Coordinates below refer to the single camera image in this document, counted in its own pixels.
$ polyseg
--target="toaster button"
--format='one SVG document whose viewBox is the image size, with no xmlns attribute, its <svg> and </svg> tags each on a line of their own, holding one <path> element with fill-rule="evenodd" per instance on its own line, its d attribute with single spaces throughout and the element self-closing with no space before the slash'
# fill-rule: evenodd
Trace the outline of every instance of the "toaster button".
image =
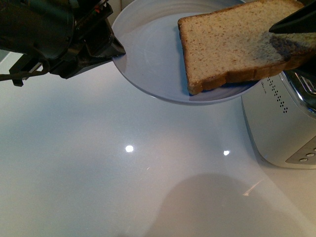
<svg viewBox="0 0 316 237">
<path fill-rule="evenodd" d="M 307 157 L 313 157 L 315 155 L 315 153 L 308 153 L 306 154 Z"/>
</svg>

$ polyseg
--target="bread slice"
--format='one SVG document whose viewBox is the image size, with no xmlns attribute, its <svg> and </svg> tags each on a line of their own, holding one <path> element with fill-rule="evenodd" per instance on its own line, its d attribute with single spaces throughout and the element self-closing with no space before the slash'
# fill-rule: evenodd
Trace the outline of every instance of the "bread slice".
<svg viewBox="0 0 316 237">
<path fill-rule="evenodd" d="M 308 61 L 316 52 L 315 33 L 269 33 L 301 7 L 295 0 L 256 0 L 179 19 L 189 93 L 260 80 Z"/>
</svg>

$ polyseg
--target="robotic arm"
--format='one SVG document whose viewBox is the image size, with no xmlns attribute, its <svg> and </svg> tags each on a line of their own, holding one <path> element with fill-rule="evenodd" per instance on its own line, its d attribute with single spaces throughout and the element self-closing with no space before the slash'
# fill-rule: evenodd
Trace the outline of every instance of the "robotic arm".
<svg viewBox="0 0 316 237">
<path fill-rule="evenodd" d="M 107 1 L 0 0 L 0 49 L 23 54 L 0 81 L 22 86 L 48 72 L 68 79 L 125 54 Z"/>
</svg>

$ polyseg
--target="white plate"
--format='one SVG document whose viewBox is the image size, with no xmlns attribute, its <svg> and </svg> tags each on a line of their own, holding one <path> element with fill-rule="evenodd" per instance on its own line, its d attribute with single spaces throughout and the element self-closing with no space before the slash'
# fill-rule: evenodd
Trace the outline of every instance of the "white plate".
<svg viewBox="0 0 316 237">
<path fill-rule="evenodd" d="M 117 17 L 113 31 L 125 48 L 114 64 L 141 91 L 186 105 L 210 105 L 236 98 L 256 82 L 224 85 L 190 96 L 177 22 L 184 16 L 213 12 L 239 0 L 135 0 Z"/>
</svg>

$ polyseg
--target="white countertop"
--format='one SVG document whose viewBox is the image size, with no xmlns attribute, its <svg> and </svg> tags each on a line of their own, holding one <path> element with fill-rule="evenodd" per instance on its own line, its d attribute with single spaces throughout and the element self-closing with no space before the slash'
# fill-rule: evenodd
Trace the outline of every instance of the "white countertop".
<svg viewBox="0 0 316 237">
<path fill-rule="evenodd" d="M 1 237 L 316 236 L 316 170 L 261 160 L 240 98 L 170 104 L 113 63 L 0 94 Z"/>
</svg>

